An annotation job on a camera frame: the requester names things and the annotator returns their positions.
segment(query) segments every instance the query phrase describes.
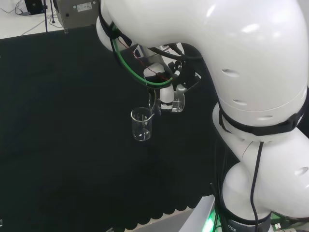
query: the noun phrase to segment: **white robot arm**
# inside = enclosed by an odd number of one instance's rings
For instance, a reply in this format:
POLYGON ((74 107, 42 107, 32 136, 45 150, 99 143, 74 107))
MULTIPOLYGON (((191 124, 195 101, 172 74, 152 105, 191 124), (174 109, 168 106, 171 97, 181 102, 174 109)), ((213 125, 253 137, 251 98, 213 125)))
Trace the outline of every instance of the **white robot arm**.
MULTIPOLYGON (((133 44, 181 42, 202 54, 219 98, 213 122, 240 160, 223 184, 230 212, 256 219, 250 194, 262 141, 254 191, 258 218, 271 211, 309 217, 309 139, 295 128, 307 97, 309 53, 297 1, 102 0, 101 12, 133 44), (274 133, 272 126, 278 128, 296 114, 290 130, 274 133)), ((99 20, 97 30, 111 50, 99 20)))

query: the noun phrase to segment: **label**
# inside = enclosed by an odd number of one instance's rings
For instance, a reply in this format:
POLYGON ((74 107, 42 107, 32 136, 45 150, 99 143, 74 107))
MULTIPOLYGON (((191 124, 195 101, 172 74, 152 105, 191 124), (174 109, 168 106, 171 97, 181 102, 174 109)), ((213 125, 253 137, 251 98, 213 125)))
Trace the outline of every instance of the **label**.
POLYGON ((92 9, 91 2, 87 2, 87 3, 84 3, 84 4, 77 5, 77 12, 87 11, 87 10, 91 10, 91 9, 92 9))

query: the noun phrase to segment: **black strap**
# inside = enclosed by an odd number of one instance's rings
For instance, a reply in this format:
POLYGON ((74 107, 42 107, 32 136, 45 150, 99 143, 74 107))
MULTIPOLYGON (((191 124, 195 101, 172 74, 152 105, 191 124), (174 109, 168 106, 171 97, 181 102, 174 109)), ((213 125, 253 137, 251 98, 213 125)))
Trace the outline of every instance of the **black strap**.
POLYGON ((127 36, 125 36, 119 29, 117 30, 112 29, 114 27, 114 22, 108 25, 107 22, 104 20, 101 12, 101 3, 99 3, 98 6, 98 18, 100 20, 104 32, 110 39, 114 40, 117 39, 118 37, 121 37, 129 47, 132 45, 132 40, 130 40, 127 36))
MULTIPOLYGON (((219 207, 220 213, 223 214, 226 218, 229 220, 236 221, 238 223, 244 224, 244 225, 255 225, 255 221, 253 220, 247 220, 243 219, 241 217, 238 217, 237 215, 233 214, 231 211, 229 211, 226 207, 222 207, 219 202, 217 202, 217 205, 219 207)), ((258 223, 261 224, 265 221, 267 221, 268 217, 270 217, 271 214, 269 214, 267 217, 259 219, 258 223)))
POLYGON ((308 104, 309 104, 309 94, 307 94, 305 103, 301 107, 300 111, 298 113, 290 116, 289 119, 286 120, 285 122, 279 123, 277 125, 266 126, 266 127, 253 127, 253 126, 247 126, 247 125, 241 124, 241 123, 233 120, 232 118, 230 118, 224 112, 224 110, 222 109, 220 102, 219 102, 219 107, 220 107, 219 123, 223 127, 223 129, 225 131, 227 131, 225 129, 224 123, 222 121, 222 116, 224 116, 225 120, 229 124, 231 124, 233 127, 237 128, 238 130, 241 130, 241 131, 244 131, 244 132, 247 132, 247 133, 250 133, 250 134, 254 134, 256 136, 286 133, 286 132, 290 132, 290 131, 295 129, 295 127, 298 124, 298 121, 300 120, 302 115, 304 115, 308 104))

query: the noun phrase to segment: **black table surface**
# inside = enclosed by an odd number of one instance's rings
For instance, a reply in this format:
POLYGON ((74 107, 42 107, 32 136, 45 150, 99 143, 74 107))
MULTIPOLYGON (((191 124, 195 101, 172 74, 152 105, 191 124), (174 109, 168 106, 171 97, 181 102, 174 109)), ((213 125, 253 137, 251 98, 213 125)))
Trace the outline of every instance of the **black table surface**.
POLYGON ((1 40, 0 232, 133 229, 210 195, 217 98, 200 67, 185 110, 156 117, 139 143, 130 112, 147 106, 147 90, 94 27, 1 40))

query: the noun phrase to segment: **glass beaker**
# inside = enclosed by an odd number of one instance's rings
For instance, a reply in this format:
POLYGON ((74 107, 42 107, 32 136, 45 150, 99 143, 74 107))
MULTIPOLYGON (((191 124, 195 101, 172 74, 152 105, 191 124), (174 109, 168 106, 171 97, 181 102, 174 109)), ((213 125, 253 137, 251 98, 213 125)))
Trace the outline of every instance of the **glass beaker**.
POLYGON ((150 109, 144 107, 135 108, 132 110, 132 133, 136 140, 146 141, 150 139, 152 133, 153 116, 154 114, 150 111, 150 109))

